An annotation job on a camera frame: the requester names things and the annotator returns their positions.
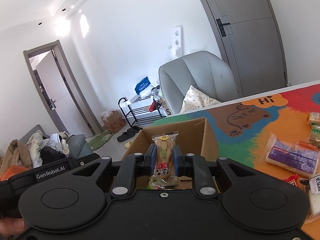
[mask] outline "white cushion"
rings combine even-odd
[[[210,98],[191,85],[183,100],[180,113],[200,109],[206,106],[213,106],[219,103],[221,102],[214,98]]]

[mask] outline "brown coat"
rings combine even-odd
[[[19,140],[13,140],[10,143],[2,160],[0,174],[2,175],[12,165],[32,169],[32,161],[28,148]]]

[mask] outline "open cardboard box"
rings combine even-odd
[[[212,128],[206,118],[198,118],[185,122],[168,123],[149,126],[139,132],[122,159],[134,153],[146,153],[150,144],[154,143],[152,136],[178,131],[176,145],[182,154],[194,153],[203,156],[207,161],[215,161],[219,155],[218,143]],[[148,186],[148,176],[137,179],[137,188]],[[192,188],[191,181],[181,181],[182,188]]]

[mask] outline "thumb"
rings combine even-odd
[[[0,219],[0,234],[4,237],[15,236],[22,234],[27,227],[22,218],[1,218]]]

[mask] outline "colorful tablecloth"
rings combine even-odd
[[[271,134],[284,142],[308,139],[309,112],[320,112],[320,84],[263,96],[211,109],[171,116],[154,125],[206,117],[219,145],[219,155],[263,171],[279,179],[290,171],[261,162]],[[320,218],[302,228],[320,240]]]

